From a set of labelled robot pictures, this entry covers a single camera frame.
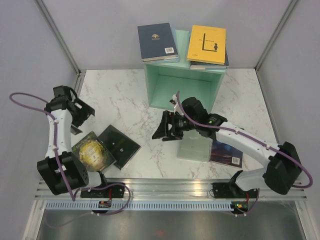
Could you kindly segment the pale green grey book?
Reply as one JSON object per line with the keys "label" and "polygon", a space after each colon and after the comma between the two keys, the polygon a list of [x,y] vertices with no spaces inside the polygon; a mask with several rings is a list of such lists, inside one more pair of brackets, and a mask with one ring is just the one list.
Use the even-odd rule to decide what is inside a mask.
{"label": "pale green grey book", "polygon": [[201,136],[196,130],[184,132],[177,151],[177,157],[183,160],[209,162],[213,141]]}

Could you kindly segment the purple night sky book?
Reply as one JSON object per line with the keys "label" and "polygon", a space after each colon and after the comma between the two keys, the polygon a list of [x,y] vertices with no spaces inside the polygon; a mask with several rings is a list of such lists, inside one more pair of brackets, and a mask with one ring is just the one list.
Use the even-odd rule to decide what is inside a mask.
{"label": "purple night sky book", "polygon": [[243,166],[243,152],[216,140],[212,142],[209,161],[241,169]]}

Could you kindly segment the teal ocean cover book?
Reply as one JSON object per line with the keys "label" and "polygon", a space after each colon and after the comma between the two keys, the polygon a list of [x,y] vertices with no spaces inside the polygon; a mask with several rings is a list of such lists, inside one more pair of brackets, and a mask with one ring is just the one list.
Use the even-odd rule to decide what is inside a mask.
{"label": "teal ocean cover book", "polygon": [[225,57],[223,64],[215,64],[208,62],[191,61],[191,70],[225,70],[229,67],[229,59],[226,48],[224,49]]}

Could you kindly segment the dark blue hardcover book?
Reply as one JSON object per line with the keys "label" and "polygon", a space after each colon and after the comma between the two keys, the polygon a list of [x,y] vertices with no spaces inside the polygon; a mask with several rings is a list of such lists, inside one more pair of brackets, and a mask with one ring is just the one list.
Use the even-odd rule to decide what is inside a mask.
{"label": "dark blue hardcover book", "polygon": [[174,59],[179,56],[171,25],[166,23],[137,27],[142,62]]}

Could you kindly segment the yellow hardcover book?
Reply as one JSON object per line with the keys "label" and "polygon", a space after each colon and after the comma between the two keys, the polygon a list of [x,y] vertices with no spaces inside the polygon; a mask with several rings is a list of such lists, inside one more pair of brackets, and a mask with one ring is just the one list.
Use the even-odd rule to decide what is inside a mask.
{"label": "yellow hardcover book", "polygon": [[227,30],[220,27],[193,25],[187,60],[223,65],[226,61]]}

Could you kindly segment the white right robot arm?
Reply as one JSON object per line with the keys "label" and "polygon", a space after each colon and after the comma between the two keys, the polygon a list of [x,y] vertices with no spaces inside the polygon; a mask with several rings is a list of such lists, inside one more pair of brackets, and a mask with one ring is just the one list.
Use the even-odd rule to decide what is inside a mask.
{"label": "white right robot arm", "polygon": [[215,142],[227,144],[250,156],[262,168],[236,172],[228,182],[228,191],[240,197],[247,191],[268,187],[272,191],[286,195],[302,172],[297,150],[290,142],[272,143],[254,137],[235,126],[225,117],[208,113],[195,97],[179,102],[171,100],[174,111],[165,110],[152,139],[162,141],[181,140],[184,133],[195,130],[201,136]]}

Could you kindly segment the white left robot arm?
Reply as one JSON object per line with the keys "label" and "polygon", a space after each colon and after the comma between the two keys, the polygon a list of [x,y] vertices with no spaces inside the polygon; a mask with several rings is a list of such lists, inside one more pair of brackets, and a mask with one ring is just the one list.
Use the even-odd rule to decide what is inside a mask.
{"label": "white left robot arm", "polygon": [[45,158],[37,162],[37,170],[54,195],[71,193],[79,188],[92,188],[103,198],[110,190],[103,174],[89,173],[72,151],[71,136],[81,131],[79,127],[95,110],[80,100],[68,86],[53,88],[54,98],[44,108],[49,121],[49,143]]}

